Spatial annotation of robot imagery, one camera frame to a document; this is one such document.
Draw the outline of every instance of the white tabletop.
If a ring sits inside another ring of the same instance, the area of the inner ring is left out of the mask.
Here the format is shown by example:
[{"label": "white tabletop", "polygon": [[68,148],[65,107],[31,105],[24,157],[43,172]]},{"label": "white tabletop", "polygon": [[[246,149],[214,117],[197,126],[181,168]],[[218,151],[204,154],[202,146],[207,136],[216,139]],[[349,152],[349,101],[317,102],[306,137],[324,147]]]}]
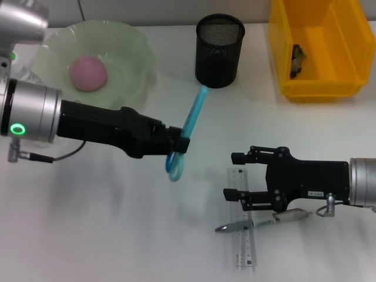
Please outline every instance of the white tabletop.
[{"label": "white tabletop", "polygon": [[[376,33],[376,22],[371,25]],[[181,126],[200,87],[195,28],[139,29],[158,63],[138,109]],[[0,139],[0,281],[375,281],[376,214],[368,209],[338,206],[332,219],[311,216],[257,229],[254,272],[235,269],[230,235],[214,233],[229,221],[222,189],[232,152],[287,146],[299,159],[376,157],[376,63],[353,99],[292,104],[274,82],[266,32],[267,25],[246,25],[237,79],[210,90],[177,183],[165,173],[165,157],[135,160],[89,143],[55,164],[10,164],[9,139]],[[16,48],[27,63],[37,50]],[[80,141],[59,140],[44,149],[23,144],[59,156]],[[250,188],[265,190],[266,167],[247,171]],[[296,200],[290,207],[323,204]]]}]

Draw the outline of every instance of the pink ball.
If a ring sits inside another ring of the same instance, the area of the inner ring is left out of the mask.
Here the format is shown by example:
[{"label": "pink ball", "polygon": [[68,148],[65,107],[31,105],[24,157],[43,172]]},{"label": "pink ball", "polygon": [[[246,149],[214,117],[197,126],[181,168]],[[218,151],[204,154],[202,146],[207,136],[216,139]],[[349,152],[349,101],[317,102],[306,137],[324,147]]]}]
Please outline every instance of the pink ball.
[{"label": "pink ball", "polygon": [[97,58],[82,56],[69,68],[69,76],[73,85],[82,91],[95,91],[107,81],[104,64]]}]

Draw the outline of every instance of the ruler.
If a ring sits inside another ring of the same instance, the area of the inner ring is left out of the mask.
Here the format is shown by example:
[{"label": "ruler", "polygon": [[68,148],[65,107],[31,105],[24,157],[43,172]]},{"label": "ruler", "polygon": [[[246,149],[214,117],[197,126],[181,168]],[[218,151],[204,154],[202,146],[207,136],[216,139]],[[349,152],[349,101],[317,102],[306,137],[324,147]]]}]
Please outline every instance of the ruler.
[{"label": "ruler", "polygon": [[[230,189],[249,191],[247,173],[244,169],[229,169]],[[256,249],[253,233],[253,222],[250,211],[243,211],[240,202],[230,202],[231,222],[243,222],[243,228],[232,232],[232,243],[235,266],[256,266]]]}]

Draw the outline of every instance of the blue plastic clip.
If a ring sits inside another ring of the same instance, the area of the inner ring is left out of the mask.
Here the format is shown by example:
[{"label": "blue plastic clip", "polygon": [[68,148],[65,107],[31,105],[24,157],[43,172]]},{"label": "blue plastic clip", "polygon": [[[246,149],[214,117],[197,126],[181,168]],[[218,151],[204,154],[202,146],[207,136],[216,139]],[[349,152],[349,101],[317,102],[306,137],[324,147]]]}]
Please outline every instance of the blue plastic clip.
[{"label": "blue plastic clip", "polygon": [[[207,95],[207,87],[203,86],[199,94],[194,100],[193,106],[189,112],[186,123],[183,126],[182,137],[190,138],[197,118],[199,117],[201,108],[205,102]],[[171,181],[178,181],[183,174],[184,170],[184,154],[171,152],[166,160],[166,171],[169,174]]]}]

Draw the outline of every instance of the yellow storage box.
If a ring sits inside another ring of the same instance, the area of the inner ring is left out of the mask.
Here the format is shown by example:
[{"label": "yellow storage box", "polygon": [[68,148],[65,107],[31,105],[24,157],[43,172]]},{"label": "yellow storage box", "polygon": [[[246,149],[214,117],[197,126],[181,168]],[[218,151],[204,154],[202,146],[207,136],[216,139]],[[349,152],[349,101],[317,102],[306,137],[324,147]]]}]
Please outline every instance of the yellow storage box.
[{"label": "yellow storage box", "polygon": [[[289,99],[338,99],[367,83],[375,37],[358,0],[273,0],[268,32],[278,84]],[[290,79],[294,44],[307,57]]]}]

